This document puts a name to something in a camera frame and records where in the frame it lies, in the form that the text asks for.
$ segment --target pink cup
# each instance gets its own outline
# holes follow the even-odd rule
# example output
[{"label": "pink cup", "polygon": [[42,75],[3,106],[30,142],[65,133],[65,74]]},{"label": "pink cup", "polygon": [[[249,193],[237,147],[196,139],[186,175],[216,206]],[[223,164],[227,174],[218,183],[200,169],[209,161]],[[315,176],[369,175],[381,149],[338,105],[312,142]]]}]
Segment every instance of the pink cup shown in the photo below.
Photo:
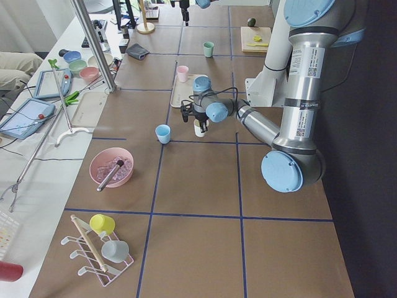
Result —
[{"label": "pink cup", "polygon": [[176,73],[178,75],[178,80],[184,83],[187,81],[187,75],[189,74],[189,67],[185,65],[178,66],[176,68]]}]

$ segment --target dark wall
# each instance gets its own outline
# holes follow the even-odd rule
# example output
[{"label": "dark wall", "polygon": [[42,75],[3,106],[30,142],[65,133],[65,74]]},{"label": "dark wall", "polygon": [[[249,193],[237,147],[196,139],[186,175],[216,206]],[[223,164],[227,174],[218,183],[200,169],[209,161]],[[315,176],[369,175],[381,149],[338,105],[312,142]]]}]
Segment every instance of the dark wall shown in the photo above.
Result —
[{"label": "dark wall", "polygon": [[[316,123],[324,187],[358,298],[397,297],[396,18],[395,1],[370,1],[349,77],[322,93]],[[349,64],[331,54],[335,65]]]}]

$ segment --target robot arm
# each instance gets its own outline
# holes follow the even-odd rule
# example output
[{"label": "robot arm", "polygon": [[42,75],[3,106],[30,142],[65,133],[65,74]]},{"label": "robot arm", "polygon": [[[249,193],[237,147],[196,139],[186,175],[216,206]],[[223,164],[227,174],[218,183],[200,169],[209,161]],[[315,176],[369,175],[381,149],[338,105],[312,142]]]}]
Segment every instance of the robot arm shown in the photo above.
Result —
[{"label": "robot arm", "polygon": [[[217,0],[196,0],[196,4],[200,6],[201,8],[207,8],[210,6],[211,2],[217,1]],[[182,13],[182,19],[185,22],[186,26],[189,26],[189,12],[187,9],[190,7],[190,1],[189,0],[171,0],[171,6],[175,7],[175,2],[179,2],[179,7],[181,8],[181,13]]]},{"label": "robot arm", "polygon": [[[297,191],[315,183],[325,170],[313,130],[326,49],[361,40],[367,5],[368,0],[281,0],[264,69],[256,79],[246,80],[248,102],[218,99],[209,79],[200,77],[194,83],[190,114],[202,124],[235,113],[253,135],[272,147],[262,160],[262,175],[276,191]],[[283,107],[280,127],[251,107],[276,105]]]}]

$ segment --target pink bowl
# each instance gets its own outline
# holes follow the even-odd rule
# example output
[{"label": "pink bowl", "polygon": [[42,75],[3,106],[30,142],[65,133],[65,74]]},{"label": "pink bowl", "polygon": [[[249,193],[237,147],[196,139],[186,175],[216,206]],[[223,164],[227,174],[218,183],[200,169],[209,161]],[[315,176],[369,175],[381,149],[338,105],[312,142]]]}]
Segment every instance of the pink bowl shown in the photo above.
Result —
[{"label": "pink bowl", "polygon": [[128,174],[122,180],[119,180],[117,182],[112,182],[111,180],[110,183],[106,185],[106,187],[117,187],[125,184],[132,176],[132,172],[134,169],[134,159],[130,152],[128,152],[126,149],[119,147],[105,149],[94,157],[94,159],[91,161],[91,164],[89,165],[89,175],[91,176],[92,180],[94,180],[97,184],[100,184],[101,181],[98,181],[97,179],[98,169],[100,167],[107,166],[109,162],[111,162],[114,158],[118,156],[122,157],[123,159],[130,160],[132,163],[132,167],[129,170]]},{"label": "pink bowl", "polygon": [[96,67],[88,66],[80,71],[80,78],[85,80],[86,83],[91,83],[99,77],[99,70]]}]

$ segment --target robot label sticker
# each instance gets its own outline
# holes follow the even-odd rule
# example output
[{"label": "robot label sticker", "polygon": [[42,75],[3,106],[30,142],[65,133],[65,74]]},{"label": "robot label sticker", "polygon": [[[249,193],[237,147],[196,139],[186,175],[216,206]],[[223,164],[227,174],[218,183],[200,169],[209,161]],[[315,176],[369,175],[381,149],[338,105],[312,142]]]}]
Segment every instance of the robot label sticker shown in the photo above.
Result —
[{"label": "robot label sticker", "polygon": [[320,79],[325,48],[297,48],[292,51],[290,76]]},{"label": "robot label sticker", "polygon": [[303,110],[299,112],[297,137],[308,138],[310,136],[313,111]]}]

